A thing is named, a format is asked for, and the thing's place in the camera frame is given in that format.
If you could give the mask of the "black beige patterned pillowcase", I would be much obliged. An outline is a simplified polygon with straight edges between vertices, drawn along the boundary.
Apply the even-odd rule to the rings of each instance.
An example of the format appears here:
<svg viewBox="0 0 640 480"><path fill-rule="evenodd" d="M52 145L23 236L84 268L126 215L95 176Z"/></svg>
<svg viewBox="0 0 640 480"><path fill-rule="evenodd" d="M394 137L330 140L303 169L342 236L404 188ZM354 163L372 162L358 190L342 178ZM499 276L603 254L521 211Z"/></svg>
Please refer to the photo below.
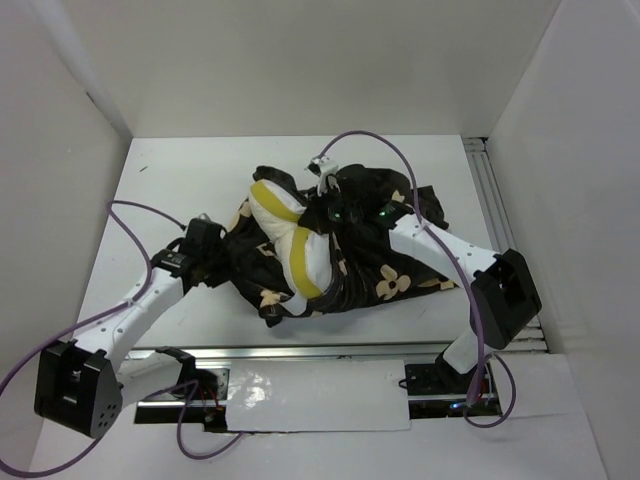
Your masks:
<svg viewBox="0 0 640 480"><path fill-rule="evenodd" d="M290 174L270 166L257 167L253 179L253 184L258 180L271 180L302 201L306 211L300 224L314 231L316 188L301 190ZM292 291L285 281L282 265L273 244L255 221L248 197L249 194L226 234L233 268L230 281L269 327L285 318L314 317L367 308L455 287L452 282L433 278L422 268L410 267L399 259L387 263L381 254L348 247L332 232L326 234L333 265L331 286L327 293L310 303L303 315L294 316L284 308L284 302L292 297Z"/></svg>

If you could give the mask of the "white pillow yellow edge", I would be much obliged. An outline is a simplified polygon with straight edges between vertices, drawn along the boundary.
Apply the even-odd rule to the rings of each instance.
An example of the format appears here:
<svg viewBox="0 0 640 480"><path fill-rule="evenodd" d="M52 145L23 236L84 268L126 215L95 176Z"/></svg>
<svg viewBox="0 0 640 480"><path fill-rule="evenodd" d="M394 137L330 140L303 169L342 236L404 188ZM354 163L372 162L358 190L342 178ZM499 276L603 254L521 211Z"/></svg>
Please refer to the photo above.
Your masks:
<svg viewBox="0 0 640 480"><path fill-rule="evenodd" d="M303 315L313 300L327 293L333 279L329 236L300 224L306 206L271 180L250 187L249 206L259 228L275 248L292 297L284 308Z"/></svg>

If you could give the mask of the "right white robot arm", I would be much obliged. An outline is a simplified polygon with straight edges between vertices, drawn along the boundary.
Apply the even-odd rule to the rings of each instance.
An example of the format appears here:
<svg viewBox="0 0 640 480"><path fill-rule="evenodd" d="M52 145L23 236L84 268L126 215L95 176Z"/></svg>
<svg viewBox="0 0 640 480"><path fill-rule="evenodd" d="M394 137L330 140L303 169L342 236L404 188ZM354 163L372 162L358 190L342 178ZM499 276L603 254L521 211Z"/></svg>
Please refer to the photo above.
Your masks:
<svg viewBox="0 0 640 480"><path fill-rule="evenodd" d="M432 187L412 175L349 165L310 165L318 176L314 207L348 247L420 267L463 288L468 327L438 357L436 379L460 391L488 354L504 349L540 312L542 302L524 256L476 247L450 233Z"/></svg>

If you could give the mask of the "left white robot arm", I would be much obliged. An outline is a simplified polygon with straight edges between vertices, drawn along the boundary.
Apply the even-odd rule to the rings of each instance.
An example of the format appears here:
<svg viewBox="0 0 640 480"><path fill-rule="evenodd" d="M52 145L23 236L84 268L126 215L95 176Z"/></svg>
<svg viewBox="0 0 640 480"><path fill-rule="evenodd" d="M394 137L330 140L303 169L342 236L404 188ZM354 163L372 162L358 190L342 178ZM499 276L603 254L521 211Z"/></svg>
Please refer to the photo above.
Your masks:
<svg viewBox="0 0 640 480"><path fill-rule="evenodd" d="M39 358L35 413L98 439L124 408L158 392L184 399L202 390L205 399L217 400L218 376L198 368L186 351L160 347L142 360L128 355L192 288L225 282L225 234L208 218L192 219L174 247L153 256L151 274L143 281L147 289L138 299L125 300L122 310L73 339L47 346Z"/></svg>

